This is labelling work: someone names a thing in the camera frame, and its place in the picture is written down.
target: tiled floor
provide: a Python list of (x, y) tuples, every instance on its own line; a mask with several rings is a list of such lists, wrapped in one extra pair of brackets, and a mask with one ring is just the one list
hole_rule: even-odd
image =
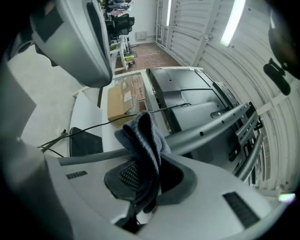
[[(158, 68), (158, 67), (177, 67), (179, 64), (164, 50), (155, 45), (154, 43), (141, 44), (139, 46), (133, 47), (132, 51), (136, 53), (137, 58), (134, 58), (135, 63), (129, 65), (128, 71), (117, 72), (117, 74), (131, 72), (136, 70), (142, 70), (146, 68)], [(138, 99), (143, 99), (143, 84), (142, 77), (139, 75), (127, 77), (129, 81), (131, 92)]]

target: brown cardboard box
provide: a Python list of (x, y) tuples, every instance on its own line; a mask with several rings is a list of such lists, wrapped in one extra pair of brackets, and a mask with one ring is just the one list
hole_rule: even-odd
[[(107, 118), (109, 121), (126, 116), (126, 112), (134, 106), (130, 86), (126, 81), (121, 85), (112, 87), (108, 90), (108, 109)], [(125, 122), (134, 119), (128, 117), (116, 120), (114, 123), (122, 126)]]

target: metal rod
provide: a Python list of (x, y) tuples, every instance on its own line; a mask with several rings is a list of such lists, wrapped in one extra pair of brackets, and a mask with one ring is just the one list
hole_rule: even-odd
[(67, 165), (84, 164), (84, 163), (95, 163), (99, 161), (108, 160), (111, 158), (126, 156), (126, 155), (129, 155), (129, 152), (125, 148), (123, 148), (115, 151), (96, 153), (96, 154), (86, 155), (82, 157), (64, 157), (64, 158), (59, 157), (57, 159), (61, 166), (67, 166)]
[(245, 143), (248, 141), (249, 135), (253, 133), (257, 121), (258, 121), (258, 116), (257, 113), (254, 112), (252, 113), (248, 121), (239, 130), (236, 131), (235, 134), (238, 137), (241, 146), (244, 146)]
[(211, 122), (167, 136), (165, 139), (172, 153), (183, 155), (197, 149), (232, 126), (249, 109), (250, 104), (241, 104), (215, 118)]
[(256, 138), (256, 141), (253, 145), (253, 149), (250, 154), (247, 156), (244, 164), (240, 167), (240, 169), (236, 172), (235, 176), (242, 181), (245, 181), (253, 169), (256, 160), (258, 158), (259, 152), (262, 148), (263, 135), (259, 134)]

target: gray towel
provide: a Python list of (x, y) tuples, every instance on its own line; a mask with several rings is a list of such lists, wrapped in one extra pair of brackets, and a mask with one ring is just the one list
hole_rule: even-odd
[(170, 147), (149, 112), (139, 113), (117, 130), (115, 136), (139, 162), (143, 185), (136, 201), (151, 203), (160, 189), (160, 153), (171, 153)]

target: ceiling light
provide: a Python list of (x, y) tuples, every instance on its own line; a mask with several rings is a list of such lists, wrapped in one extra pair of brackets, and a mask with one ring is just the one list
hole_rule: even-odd
[(169, 0), (169, 3), (168, 3), (168, 13), (167, 13), (167, 26), (170, 25), (171, 4), (172, 4), (172, 0)]
[(246, 0), (234, 0), (233, 8), (220, 43), (229, 46), (234, 32), (240, 22)]

